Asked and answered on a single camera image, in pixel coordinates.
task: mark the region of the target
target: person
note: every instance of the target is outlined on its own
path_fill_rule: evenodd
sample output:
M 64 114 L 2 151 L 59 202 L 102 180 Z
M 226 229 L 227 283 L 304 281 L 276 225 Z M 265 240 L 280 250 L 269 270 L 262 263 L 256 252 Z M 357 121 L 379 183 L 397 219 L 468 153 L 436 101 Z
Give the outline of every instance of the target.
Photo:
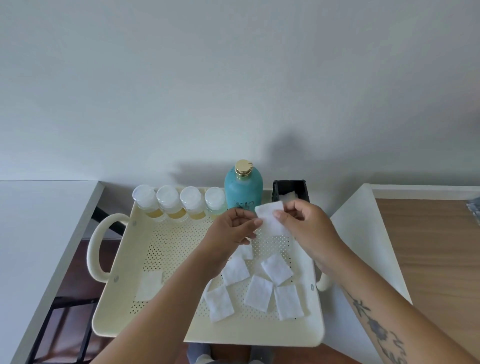
M 318 206 L 294 200 L 285 204 L 285 211 L 275 211 L 274 215 L 322 272 L 342 287 L 385 364 L 478 363 L 358 258 Z M 253 212 L 238 208 L 215 219 L 160 292 L 93 363 L 174 363 L 205 286 L 220 273 L 239 244 L 249 244 L 246 238 L 254 238 L 261 224 Z M 207 344 L 189 346 L 190 363 L 197 359 L 198 364 L 211 362 L 208 350 Z M 262 355 L 264 362 L 271 361 L 261 350 L 257 358 L 251 358 Z

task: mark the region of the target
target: floral tattoo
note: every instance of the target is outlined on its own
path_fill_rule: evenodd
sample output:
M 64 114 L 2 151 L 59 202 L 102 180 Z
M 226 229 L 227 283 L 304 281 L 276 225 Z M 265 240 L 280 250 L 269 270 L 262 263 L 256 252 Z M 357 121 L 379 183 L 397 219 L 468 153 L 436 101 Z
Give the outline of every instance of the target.
M 371 309 L 365 306 L 362 300 L 353 298 L 348 292 L 347 294 L 352 299 L 353 306 L 357 310 L 359 317 L 367 318 L 367 324 L 370 327 L 370 330 L 375 334 L 378 345 L 388 360 L 394 364 L 408 364 L 404 344 L 402 340 L 398 338 L 396 333 L 388 331 L 380 325 L 377 320 L 373 319 Z

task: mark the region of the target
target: curved handle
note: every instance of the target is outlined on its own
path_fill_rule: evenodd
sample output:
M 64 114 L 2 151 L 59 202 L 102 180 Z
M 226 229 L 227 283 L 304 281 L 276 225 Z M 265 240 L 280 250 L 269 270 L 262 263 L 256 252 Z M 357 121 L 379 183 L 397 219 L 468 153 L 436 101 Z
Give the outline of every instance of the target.
M 315 265 L 319 269 L 321 269 L 317 262 L 315 262 Z M 323 292 L 323 291 L 326 291 L 327 289 L 329 289 L 331 285 L 332 285 L 332 280 L 330 279 L 330 277 L 328 275 L 326 275 L 324 272 L 322 272 L 322 275 L 320 276 L 320 279 L 318 280 L 318 282 L 316 284 L 317 289 L 320 292 Z
M 95 231 L 90 238 L 87 248 L 87 267 L 90 275 L 99 282 L 106 283 L 110 277 L 109 272 L 104 272 L 100 266 L 100 261 L 98 260 L 98 253 L 100 252 L 100 244 L 102 243 L 103 236 L 105 232 L 116 221 L 123 222 L 128 224 L 130 218 L 124 214 L 113 214 L 104 218 L 99 225 L 96 227 Z

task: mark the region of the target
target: small bottle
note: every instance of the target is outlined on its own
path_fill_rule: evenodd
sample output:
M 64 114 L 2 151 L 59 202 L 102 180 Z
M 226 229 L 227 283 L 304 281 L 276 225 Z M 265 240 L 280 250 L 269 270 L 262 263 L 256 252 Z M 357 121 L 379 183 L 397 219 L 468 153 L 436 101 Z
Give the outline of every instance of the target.
M 228 209 L 225 193 L 220 187 L 210 187 L 205 192 L 205 202 L 207 203 L 208 215 L 212 219 L 215 219 Z
M 192 219 L 202 220 L 207 216 L 205 213 L 205 201 L 198 188 L 193 186 L 185 187 L 180 193 L 180 200 Z
M 166 218 L 160 209 L 155 197 L 155 190 L 146 184 L 141 184 L 133 190 L 132 197 L 137 206 L 149 217 L 155 221 L 162 221 Z
M 160 187 L 156 193 L 160 206 L 174 222 L 188 219 L 187 211 L 183 208 L 178 191 L 173 186 Z
M 252 162 L 241 159 L 225 176 L 225 196 L 228 208 L 241 207 L 255 211 L 262 204 L 264 181 Z

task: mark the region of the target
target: person's right arm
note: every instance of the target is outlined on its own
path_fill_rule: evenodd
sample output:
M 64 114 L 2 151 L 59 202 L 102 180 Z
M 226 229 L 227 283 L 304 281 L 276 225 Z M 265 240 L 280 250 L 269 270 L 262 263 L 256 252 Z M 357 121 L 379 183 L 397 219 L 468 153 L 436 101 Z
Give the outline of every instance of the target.
M 403 298 L 338 236 L 316 205 L 295 200 L 275 217 L 345 297 L 385 364 L 478 363 Z

